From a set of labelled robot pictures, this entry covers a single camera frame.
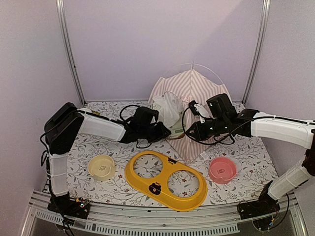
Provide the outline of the brown checkered mat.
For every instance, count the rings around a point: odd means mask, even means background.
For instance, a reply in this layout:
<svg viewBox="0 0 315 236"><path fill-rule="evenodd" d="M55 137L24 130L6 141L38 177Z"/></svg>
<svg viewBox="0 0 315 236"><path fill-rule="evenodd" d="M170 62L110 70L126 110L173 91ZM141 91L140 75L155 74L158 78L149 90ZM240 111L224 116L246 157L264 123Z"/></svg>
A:
<svg viewBox="0 0 315 236"><path fill-rule="evenodd" d="M167 110L160 106L158 103L153 103L152 108L154 110L157 110L158 115L158 121L161 121L164 126L171 131L171 134L167 137L168 139L180 139L183 138L184 131L181 125L181 120L183 117L183 107L181 107L181 111L176 111L175 115L169 115L167 113Z"/></svg>

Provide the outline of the pink striped pet tent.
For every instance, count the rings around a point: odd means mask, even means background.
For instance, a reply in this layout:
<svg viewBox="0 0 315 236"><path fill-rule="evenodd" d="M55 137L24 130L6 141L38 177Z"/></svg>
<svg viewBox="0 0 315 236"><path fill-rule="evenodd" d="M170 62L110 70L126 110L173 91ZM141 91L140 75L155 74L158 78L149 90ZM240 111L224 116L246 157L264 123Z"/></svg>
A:
<svg viewBox="0 0 315 236"><path fill-rule="evenodd" d="M209 111L206 100L218 94L230 94L225 86L217 85L196 70L187 70L169 78L159 78L151 91L148 103L158 103L167 110L169 115L175 115L176 111L185 110L189 103L195 100L197 103ZM197 118L186 111L181 120L182 128L188 129ZM206 145L194 142L186 135L180 139L168 139L169 144L179 154L185 164L189 165L204 152L208 147Z"/></svg>

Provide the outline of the pink pet bowl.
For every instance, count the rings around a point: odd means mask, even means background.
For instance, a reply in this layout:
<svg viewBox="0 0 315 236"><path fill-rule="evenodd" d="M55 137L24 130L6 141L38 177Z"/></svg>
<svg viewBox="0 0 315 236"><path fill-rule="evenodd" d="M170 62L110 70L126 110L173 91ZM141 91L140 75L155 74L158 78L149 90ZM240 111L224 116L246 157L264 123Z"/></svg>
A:
<svg viewBox="0 0 315 236"><path fill-rule="evenodd" d="M217 157L210 162L209 177L217 184L228 184L237 175L235 163L227 157Z"/></svg>

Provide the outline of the yellow double bowl holder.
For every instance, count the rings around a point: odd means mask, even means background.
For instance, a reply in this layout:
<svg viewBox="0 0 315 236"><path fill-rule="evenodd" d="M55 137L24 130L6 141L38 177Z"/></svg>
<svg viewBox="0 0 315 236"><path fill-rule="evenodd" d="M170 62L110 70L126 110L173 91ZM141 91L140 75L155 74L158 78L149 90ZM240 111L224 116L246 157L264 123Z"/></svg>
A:
<svg viewBox="0 0 315 236"><path fill-rule="evenodd" d="M153 155L162 161L163 168L157 176L143 178L135 172L134 164L143 155ZM168 180L174 172L178 171L187 171L197 177L199 188L191 197L178 197L170 191ZM198 208L203 204L208 194L206 180L199 171L152 150L140 152L131 158L125 168L125 177L129 185L134 189L178 212L187 212Z"/></svg>

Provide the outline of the cream pet bowl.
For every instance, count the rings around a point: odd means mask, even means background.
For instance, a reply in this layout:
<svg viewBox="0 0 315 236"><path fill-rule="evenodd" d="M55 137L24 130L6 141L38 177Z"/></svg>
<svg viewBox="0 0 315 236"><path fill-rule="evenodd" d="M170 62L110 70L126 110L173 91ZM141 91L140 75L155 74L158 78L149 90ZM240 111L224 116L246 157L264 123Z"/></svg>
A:
<svg viewBox="0 0 315 236"><path fill-rule="evenodd" d="M116 165L111 156L102 154L89 161L88 172L96 181L107 181L114 177Z"/></svg>

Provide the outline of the white tent pole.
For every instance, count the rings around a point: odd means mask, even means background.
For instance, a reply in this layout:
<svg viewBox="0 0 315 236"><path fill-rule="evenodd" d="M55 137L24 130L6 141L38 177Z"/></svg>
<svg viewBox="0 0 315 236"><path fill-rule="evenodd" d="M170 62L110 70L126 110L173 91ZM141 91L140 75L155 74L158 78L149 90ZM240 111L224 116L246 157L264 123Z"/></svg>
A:
<svg viewBox="0 0 315 236"><path fill-rule="evenodd" d="M204 66L202 64L196 63L194 61L191 61L189 63L181 63L178 65L175 65L173 67L170 67L168 70L166 70L161 77L167 78L172 75L182 73L186 70L196 70L200 74L204 75L209 80L218 83L219 85L223 85L224 81L221 79L221 77L212 69L210 69L207 66Z"/></svg>

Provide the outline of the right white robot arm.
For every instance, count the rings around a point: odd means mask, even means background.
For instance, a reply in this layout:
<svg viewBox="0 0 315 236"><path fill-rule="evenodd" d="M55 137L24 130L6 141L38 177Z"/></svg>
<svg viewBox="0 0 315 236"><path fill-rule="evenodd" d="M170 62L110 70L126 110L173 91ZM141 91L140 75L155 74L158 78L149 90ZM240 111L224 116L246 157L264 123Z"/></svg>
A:
<svg viewBox="0 0 315 236"><path fill-rule="evenodd" d="M269 115L255 109L237 112L227 94L219 94L206 101L207 111L196 101L188 104L192 114L199 116L185 135L202 145L209 138L220 137L220 143L227 137L263 137L293 143L305 148L304 159L286 171L282 176L269 182L254 204L258 214L270 210L274 201L307 182L315 175L315 123L312 120L298 120Z"/></svg>

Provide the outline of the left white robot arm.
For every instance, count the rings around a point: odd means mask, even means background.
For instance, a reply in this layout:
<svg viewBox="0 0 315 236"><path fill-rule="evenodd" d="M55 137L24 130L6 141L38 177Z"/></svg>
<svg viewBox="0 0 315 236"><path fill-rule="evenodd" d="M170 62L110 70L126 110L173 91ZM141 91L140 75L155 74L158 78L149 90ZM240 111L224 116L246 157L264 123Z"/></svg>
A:
<svg viewBox="0 0 315 236"><path fill-rule="evenodd" d="M133 116L117 120L65 103L44 125L40 137L48 152L48 173L53 203L62 213L73 209L66 183L67 157L78 134L100 136L123 144L146 140L148 144L167 138L171 132L158 120L159 112L144 106L135 106Z"/></svg>

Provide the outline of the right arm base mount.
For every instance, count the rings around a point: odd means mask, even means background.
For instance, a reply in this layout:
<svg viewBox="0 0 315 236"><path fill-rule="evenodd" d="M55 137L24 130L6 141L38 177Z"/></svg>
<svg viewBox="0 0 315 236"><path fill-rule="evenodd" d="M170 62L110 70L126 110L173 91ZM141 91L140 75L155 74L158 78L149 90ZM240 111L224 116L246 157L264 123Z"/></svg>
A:
<svg viewBox="0 0 315 236"><path fill-rule="evenodd" d="M280 210L278 200L274 200L268 195L268 188L272 182L270 181L264 186L257 200L251 202L241 201L237 205L237 211L241 219L258 217Z"/></svg>

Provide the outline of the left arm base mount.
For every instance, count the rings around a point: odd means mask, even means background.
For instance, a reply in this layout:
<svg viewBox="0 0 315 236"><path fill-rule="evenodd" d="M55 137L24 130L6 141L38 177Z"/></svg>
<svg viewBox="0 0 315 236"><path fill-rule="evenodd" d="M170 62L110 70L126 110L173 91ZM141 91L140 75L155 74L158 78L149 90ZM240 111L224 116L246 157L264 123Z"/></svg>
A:
<svg viewBox="0 0 315 236"><path fill-rule="evenodd" d="M89 199L83 199L82 197L71 199L69 193L67 193L59 197L51 194L47 209L63 216L87 219L90 207Z"/></svg>

